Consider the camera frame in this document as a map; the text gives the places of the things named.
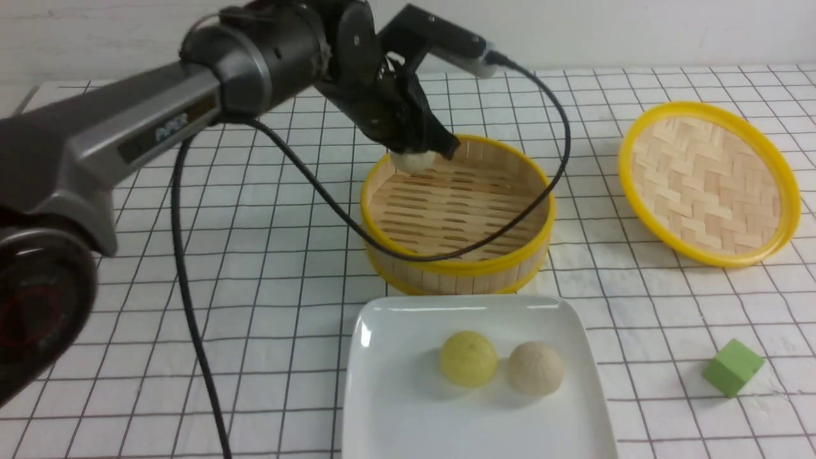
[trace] robotic arm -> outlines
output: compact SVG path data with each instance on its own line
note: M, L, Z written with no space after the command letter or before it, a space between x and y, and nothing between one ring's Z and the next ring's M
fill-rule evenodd
M82 330L91 251L116 253L111 190L131 173L311 86L391 151L450 158L459 142L431 114L419 63L495 70L483 38L411 5L380 33L362 0L256 0L217 17L177 62L0 121L0 406Z

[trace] square plate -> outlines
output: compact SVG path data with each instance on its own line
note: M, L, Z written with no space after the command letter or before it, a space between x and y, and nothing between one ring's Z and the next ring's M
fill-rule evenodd
M501 359L479 389L439 370L448 336L473 330ZM564 361L561 388L518 394L506 360L543 341ZM564 457L616 459L612 424L587 334L566 301L541 296L404 296L372 301L354 329L346 376L343 455L354 459Z

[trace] bamboo steamer lid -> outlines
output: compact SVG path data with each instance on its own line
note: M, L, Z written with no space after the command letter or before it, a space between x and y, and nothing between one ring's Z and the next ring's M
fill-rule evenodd
M784 157L717 107L671 102L643 114L621 145L619 175L646 226L702 263L753 265L796 232L799 189Z

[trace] grid pattern tablecloth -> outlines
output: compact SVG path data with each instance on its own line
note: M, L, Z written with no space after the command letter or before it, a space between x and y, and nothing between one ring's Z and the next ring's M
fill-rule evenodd
M816 66L541 72L572 120L550 259L523 292L569 299L587 327L622 458L816 457ZM563 129L532 83L425 74L455 132L487 135L556 169ZM101 82L44 85L43 105ZM804 201L792 244L721 270L668 249L635 218L617 177L620 138L644 109L703 100L747 118L783 151ZM357 218L384 149L315 91L262 120ZM348 341L368 300L396 294L279 150L216 127L184 170L187 262L238 457L340 457ZM77 344L0 409L0 457L217 457L171 256L175 152L113 192L119 256ZM766 356L736 400L700 377L731 338Z

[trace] green cube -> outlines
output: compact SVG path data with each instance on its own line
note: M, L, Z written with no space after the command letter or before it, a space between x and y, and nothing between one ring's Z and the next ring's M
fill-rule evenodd
M703 370L703 378L729 399L754 377L765 363L762 357L733 339L714 356Z

